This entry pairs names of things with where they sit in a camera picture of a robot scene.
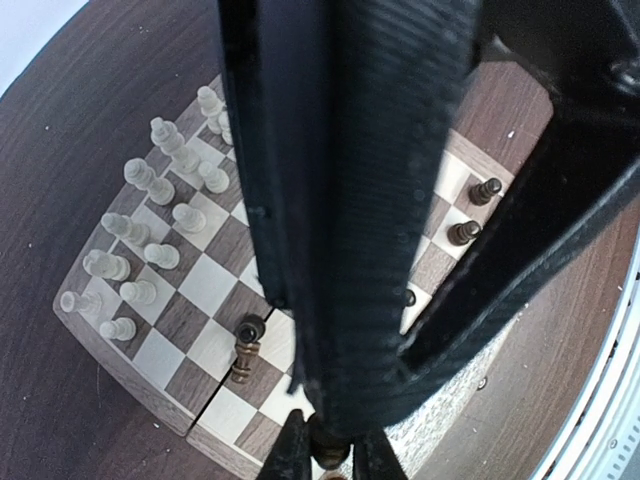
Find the chessboard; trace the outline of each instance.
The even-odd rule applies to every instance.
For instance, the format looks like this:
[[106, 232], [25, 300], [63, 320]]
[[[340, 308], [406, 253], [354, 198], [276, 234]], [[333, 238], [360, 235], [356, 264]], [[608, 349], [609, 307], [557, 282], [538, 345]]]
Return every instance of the chessboard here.
[[[210, 87], [224, 99], [220, 77]], [[235, 475], [255, 478], [291, 409], [313, 412], [301, 389], [293, 396], [286, 393], [294, 321], [289, 312], [271, 308], [264, 299], [233, 145], [212, 131], [197, 100], [174, 123], [190, 155], [223, 170], [228, 186], [212, 193], [197, 173], [181, 173], [156, 146], [144, 160], [158, 178], [173, 185], [173, 200], [158, 205], [146, 191], [126, 183], [107, 212], [146, 225], [149, 242], [175, 247], [178, 266], [164, 269], [146, 261], [140, 245], [115, 237], [98, 223], [64, 279], [53, 309], [96, 360], [159, 420], [177, 434], [188, 435], [192, 445]], [[483, 225], [500, 201], [502, 192], [483, 206], [469, 199], [469, 190], [490, 178], [499, 179], [504, 192], [513, 175], [451, 131], [408, 285], [413, 299], [405, 310], [402, 332], [468, 248], [451, 242], [450, 228], [471, 220]], [[172, 209], [181, 203], [204, 215], [203, 229], [193, 233], [174, 220]], [[127, 278], [90, 275], [83, 261], [92, 250], [126, 259]], [[155, 298], [148, 304], [124, 301], [120, 287], [125, 281], [151, 283]], [[100, 308], [64, 311], [60, 302], [65, 292], [97, 294]], [[233, 331], [246, 314], [264, 318], [266, 333], [248, 382], [238, 384], [229, 373], [236, 359]], [[119, 318], [133, 321], [133, 338], [101, 335], [101, 325]], [[316, 466], [314, 478], [321, 473]]]

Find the wooden table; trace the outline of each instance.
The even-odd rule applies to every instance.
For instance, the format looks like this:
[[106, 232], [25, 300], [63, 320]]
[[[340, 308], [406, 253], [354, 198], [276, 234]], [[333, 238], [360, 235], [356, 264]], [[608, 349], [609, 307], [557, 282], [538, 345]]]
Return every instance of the wooden table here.
[[[211, 8], [90, 3], [0, 101], [0, 478], [234, 478], [160, 426], [51, 311], [122, 165], [150, 150], [149, 119], [177, 116], [217, 73]], [[458, 129], [515, 172], [549, 112], [520, 69], [488, 65]], [[429, 478], [531, 471], [597, 354], [639, 217], [636, 202], [531, 303]]]

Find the white rook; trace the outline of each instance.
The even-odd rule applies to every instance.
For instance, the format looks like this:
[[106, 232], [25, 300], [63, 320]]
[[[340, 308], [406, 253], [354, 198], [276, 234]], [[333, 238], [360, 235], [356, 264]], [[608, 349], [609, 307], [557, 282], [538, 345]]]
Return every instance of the white rook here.
[[180, 252], [172, 245], [150, 243], [144, 247], [144, 258], [147, 262], [155, 263], [160, 268], [173, 270], [180, 262]]
[[64, 292], [60, 296], [60, 308], [63, 312], [97, 315], [102, 308], [102, 298], [95, 292], [78, 295], [76, 292]]
[[229, 124], [229, 114], [222, 112], [218, 116], [218, 124], [222, 130], [222, 139], [227, 145], [233, 145], [233, 137], [231, 136], [231, 125]]
[[166, 205], [176, 194], [176, 189], [166, 178], [158, 178], [156, 172], [141, 158], [133, 158], [124, 165], [124, 179], [138, 190], [149, 192], [153, 203]]
[[100, 325], [100, 335], [109, 340], [127, 342], [136, 336], [136, 324], [127, 317], [116, 318]]
[[151, 141], [171, 157], [180, 173], [193, 173], [198, 168], [200, 156], [184, 144], [184, 136], [173, 122], [161, 117], [151, 120]]
[[173, 207], [173, 218], [178, 222], [178, 225], [190, 233], [200, 232], [207, 224], [204, 213], [186, 203], [179, 203]]
[[131, 273], [131, 265], [126, 258], [101, 250], [91, 250], [82, 260], [82, 266], [89, 275], [121, 281]]
[[146, 280], [127, 282], [120, 286], [120, 296], [128, 303], [151, 305], [156, 299], [156, 287]]
[[218, 123], [218, 116], [222, 113], [224, 102], [210, 87], [204, 86], [198, 89], [198, 104], [202, 115], [207, 117], [207, 127], [212, 133], [220, 135], [222, 129]]
[[135, 223], [126, 215], [105, 213], [100, 223], [110, 234], [138, 247], [144, 247], [149, 242], [151, 233], [149, 227], [142, 223]]
[[222, 193], [229, 188], [229, 175], [221, 168], [214, 167], [209, 162], [202, 162], [198, 167], [198, 173], [204, 180], [204, 184], [211, 193]]

